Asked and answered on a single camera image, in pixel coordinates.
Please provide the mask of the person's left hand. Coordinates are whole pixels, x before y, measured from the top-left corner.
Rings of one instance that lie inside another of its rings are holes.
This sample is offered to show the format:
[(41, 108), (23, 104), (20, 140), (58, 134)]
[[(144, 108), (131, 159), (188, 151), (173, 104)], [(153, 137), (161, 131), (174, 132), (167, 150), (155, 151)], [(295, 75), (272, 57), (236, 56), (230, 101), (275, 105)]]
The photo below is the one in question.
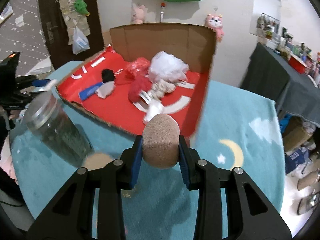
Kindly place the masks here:
[(25, 114), (25, 109), (20, 110), (20, 109), (15, 109), (15, 110), (11, 110), (10, 114), (9, 114), (9, 125), (10, 125), (10, 129), (14, 129), (16, 126), (16, 123), (21, 123), (23, 120)]

